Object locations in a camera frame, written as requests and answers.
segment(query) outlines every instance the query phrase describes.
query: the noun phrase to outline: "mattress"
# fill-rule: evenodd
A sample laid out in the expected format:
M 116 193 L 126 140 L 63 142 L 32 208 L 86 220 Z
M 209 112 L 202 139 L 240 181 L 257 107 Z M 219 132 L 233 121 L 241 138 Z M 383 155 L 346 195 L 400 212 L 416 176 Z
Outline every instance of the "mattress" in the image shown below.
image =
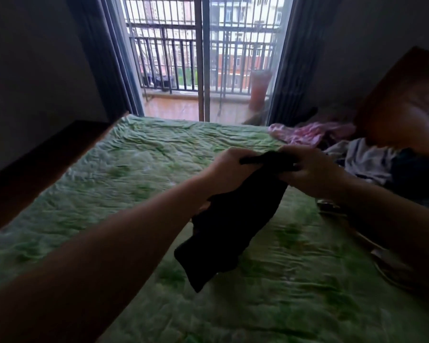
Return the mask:
M 189 178 L 265 128 L 129 116 L 0 231 L 0 286 L 109 214 Z M 429 342 L 429 301 L 385 282 L 314 200 L 289 188 L 237 269 L 196 294 L 173 250 L 100 342 Z

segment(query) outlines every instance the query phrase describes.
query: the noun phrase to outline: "wall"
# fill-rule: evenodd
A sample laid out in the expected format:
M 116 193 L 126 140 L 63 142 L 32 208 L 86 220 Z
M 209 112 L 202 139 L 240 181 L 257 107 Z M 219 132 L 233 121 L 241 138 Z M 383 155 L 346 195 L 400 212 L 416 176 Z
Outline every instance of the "wall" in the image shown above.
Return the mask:
M 0 0 L 0 169 L 77 119 L 107 116 L 64 0 Z
M 356 106 L 412 46 L 429 49 L 429 0 L 343 0 L 301 106 Z

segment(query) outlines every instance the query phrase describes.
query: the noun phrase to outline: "black cloth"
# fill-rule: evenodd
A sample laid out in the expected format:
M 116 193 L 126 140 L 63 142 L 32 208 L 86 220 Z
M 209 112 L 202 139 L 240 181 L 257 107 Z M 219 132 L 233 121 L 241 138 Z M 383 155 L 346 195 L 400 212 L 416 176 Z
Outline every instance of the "black cloth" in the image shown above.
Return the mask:
M 429 158 L 407 148 L 393 159 L 385 188 L 429 208 Z
M 241 159 L 241 164 L 263 166 L 237 190 L 212 196 L 209 208 L 192 218 L 194 234 L 174 255 L 196 292 L 218 272 L 237 266 L 251 239 L 274 216 L 288 186 L 275 174 L 295 171 L 295 162 L 277 152 Z

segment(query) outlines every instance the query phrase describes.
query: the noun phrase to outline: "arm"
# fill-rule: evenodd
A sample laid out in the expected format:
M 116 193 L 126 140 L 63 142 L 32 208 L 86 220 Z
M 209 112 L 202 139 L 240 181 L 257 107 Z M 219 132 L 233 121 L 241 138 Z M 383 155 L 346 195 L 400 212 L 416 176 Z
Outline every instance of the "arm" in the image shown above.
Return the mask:
M 206 200 L 235 190 L 255 153 L 223 152 L 198 176 L 75 236 L 0 290 L 0 342 L 92 342 L 134 298 Z
M 429 208 L 350 175 L 318 149 L 285 146 L 282 151 L 301 160 L 301 170 L 281 174 L 282 180 L 348 208 L 429 280 Z

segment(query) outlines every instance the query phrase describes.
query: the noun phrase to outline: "curtain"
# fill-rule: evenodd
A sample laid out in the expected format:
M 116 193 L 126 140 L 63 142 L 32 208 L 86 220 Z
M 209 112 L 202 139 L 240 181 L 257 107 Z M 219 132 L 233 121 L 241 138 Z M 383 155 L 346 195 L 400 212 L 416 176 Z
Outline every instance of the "curtain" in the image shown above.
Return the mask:
M 115 0 L 66 0 L 110 121 L 127 111 L 143 116 L 125 29 Z
M 268 125 L 294 126 L 341 0 L 294 0 L 272 96 Z

